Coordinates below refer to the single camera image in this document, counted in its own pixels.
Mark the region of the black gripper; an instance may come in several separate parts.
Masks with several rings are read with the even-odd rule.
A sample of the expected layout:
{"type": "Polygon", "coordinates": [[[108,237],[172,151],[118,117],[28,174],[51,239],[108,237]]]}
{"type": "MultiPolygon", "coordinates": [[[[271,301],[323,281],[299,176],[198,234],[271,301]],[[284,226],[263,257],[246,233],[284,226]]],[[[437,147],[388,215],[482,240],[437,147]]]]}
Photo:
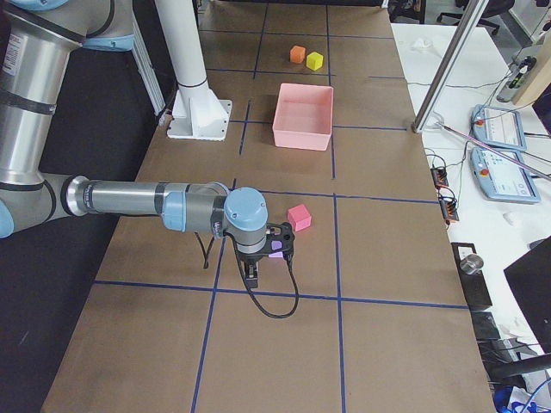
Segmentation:
{"type": "Polygon", "coordinates": [[[241,251],[238,246],[237,257],[245,264],[245,286],[249,289],[258,288],[258,261],[265,256],[281,252],[284,258],[294,253],[294,232],[289,222],[282,224],[268,223],[260,247],[252,252],[241,251]]]}

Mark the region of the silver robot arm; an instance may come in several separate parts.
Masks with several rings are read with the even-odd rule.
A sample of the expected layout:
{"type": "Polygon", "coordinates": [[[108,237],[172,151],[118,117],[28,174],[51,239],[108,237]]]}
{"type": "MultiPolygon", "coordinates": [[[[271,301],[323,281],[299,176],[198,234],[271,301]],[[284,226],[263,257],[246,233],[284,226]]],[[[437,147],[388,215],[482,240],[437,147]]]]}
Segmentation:
{"type": "Polygon", "coordinates": [[[72,51],[133,48],[128,1],[7,1],[11,25],[1,69],[1,234],[88,213],[159,216],[173,231],[208,232],[232,240],[245,288],[257,286],[258,262],[294,254],[288,223],[268,221],[253,188],[218,182],[95,181],[44,174],[39,163],[72,51]]]}

